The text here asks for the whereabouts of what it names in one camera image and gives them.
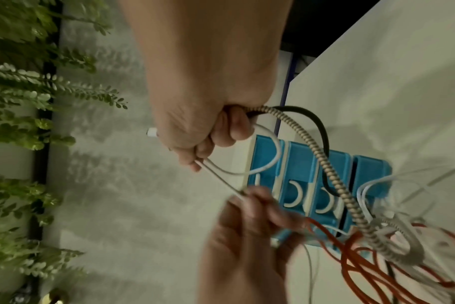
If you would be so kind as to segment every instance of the coiled cable protector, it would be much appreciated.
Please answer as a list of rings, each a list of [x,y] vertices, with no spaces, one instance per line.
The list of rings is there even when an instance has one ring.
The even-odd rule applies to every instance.
[[[423,261],[422,259],[414,260],[410,253],[401,254],[394,252],[379,238],[379,236],[376,234],[376,228],[370,225],[370,223],[367,221],[358,202],[354,199],[353,195],[350,193],[346,185],[344,185],[343,181],[341,180],[337,172],[333,169],[333,166],[331,165],[329,159],[324,154],[323,149],[312,138],[309,132],[306,131],[300,124],[298,124],[296,121],[294,121],[291,117],[284,114],[283,112],[268,106],[245,108],[245,111],[246,112],[254,111],[271,114],[278,118],[279,120],[285,122],[302,138],[302,140],[304,140],[304,142],[313,152],[321,168],[324,170],[327,177],[333,184],[334,188],[338,192],[340,198],[343,200],[346,209],[350,212],[358,229],[361,231],[364,238],[368,241],[368,243],[373,247],[374,250],[381,254],[385,259],[406,266],[417,265]]]

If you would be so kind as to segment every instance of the spiral cable wrap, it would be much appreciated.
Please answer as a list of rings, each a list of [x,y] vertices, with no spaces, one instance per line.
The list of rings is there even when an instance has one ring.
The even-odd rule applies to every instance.
[[[376,228],[368,222],[358,202],[354,199],[353,195],[350,193],[346,185],[344,185],[338,173],[334,170],[333,166],[324,154],[323,149],[316,143],[309,132],[306,131],[300,124],[298,124],[283,112],[268,106],[245,108],[245,110],[247,112],[254,111],[271,114],[295,130],[295,132],[302,138],[302,140],[304,140],[304,142],[313,152],[321,168],[324,170],[328,179],[331,181],[334,188],[338,192],[340,198],[343,200],[346,209],[350,212],[358,229],[362,232],[364,238],[366,238],[374,250],[381,254],[385,259],[394,263],[403,265],[416,265],[422,262],[422,260],[415,260],[411,256],[408,256],[409,253],[407,255],[404,255],[394,252],[379,238],[379,236],[376,234]]]

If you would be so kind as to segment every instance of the hanging plant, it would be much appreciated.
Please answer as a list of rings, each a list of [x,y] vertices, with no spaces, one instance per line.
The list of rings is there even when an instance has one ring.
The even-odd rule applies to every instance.
[[[72,82],[58,75],[42,74],[42,65],[96,72],[96,59],[76,49],[59,48],[49,40],[57,33],[55,20],[91,24],[102,35],[109,32],[108,7],[104,0],[63,0],[74,15],[53,12],[49,5],[57,0],[0,0],[0,143],[40,150],[46,144],[72,145],[72,136],[52,131],[53,122],[45,118],[20,116],[17,107],[41,111],[58,110],[56,96],[103,102],[127,109],[119,92],[102,85]],[[0,176],[0,223],[4,219],[35,216],[39,225],[49,225],[49,211],[61,201],[43,185]],[[18,228],[0,230],[0,268],[20,273],[52,277],[69,269],[69,261],[79,251],[45,246],[19,234]]]

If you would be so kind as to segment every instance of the gold object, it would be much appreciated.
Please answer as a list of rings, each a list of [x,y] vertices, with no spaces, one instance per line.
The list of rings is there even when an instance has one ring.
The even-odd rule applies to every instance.
[[[39,304],[69,304],[69,296],[64,290],[55,288],[46,294]]]

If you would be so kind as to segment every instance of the white table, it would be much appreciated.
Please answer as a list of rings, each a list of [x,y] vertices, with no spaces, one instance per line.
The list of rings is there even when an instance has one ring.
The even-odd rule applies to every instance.
[[[291,82],[286,104],[316,113],[332,149],[386,159],[394,172],[455,163],[455,0],[381,1]],[[292,117],[320,141],[313,123]],[[279,137],[300,139],[285,124]],[[434,190],[442,202],[428,218],[455,232],[455,175]],[[426,199],[414,200],[413,211]],[[306,303],[308,267],[304,251],[297,254],[291,303]],[[313,302],[338,301],[359,302],[322,254]]]

